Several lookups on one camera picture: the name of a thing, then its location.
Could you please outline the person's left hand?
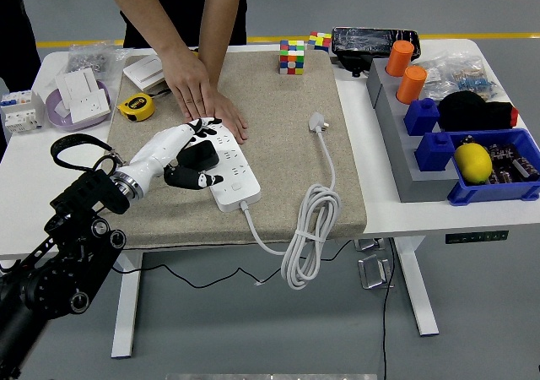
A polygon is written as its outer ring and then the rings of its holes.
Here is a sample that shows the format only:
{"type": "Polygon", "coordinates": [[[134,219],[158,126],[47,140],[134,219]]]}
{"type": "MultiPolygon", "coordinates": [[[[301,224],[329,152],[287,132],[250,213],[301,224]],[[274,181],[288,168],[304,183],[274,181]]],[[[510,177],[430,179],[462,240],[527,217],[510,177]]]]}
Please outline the person's left hand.
{"type": "Polygon", "coordinates": [[[219,92],[213,94],[213,116],[219,118],[232,132],[238,144],[243,144],[248,139],[248,124],[245,118],[233,102],[219,92]]]}

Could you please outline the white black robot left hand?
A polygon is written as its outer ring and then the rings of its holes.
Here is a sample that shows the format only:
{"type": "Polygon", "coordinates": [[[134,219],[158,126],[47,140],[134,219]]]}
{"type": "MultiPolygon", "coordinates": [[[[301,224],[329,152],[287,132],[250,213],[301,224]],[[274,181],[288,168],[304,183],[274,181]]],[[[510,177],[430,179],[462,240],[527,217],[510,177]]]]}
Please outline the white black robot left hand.
{"type": "Polygon", "coordinates": [[[114,177],[125,182],[142,198],[149,191],[154,177],[162,176],[164,169],[186,147],[193,136],[210,130],[210,125],[222,121],[203,117],[195,121],[168,128],[156,133],[131,159],[128,165],[116,170],[114,177]]]}

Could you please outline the person's right hand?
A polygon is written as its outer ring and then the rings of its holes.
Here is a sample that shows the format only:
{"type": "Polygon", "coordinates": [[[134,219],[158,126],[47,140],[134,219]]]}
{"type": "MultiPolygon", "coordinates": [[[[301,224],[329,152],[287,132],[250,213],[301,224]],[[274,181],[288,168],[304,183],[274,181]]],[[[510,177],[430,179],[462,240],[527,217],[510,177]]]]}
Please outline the person's right hand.
{"type": "Polygon", "coordinates": [[[165,81],[188,121],[213,115],[208,72],[196,55],[185,46],[174,46],[158,53],[165,81]]]}

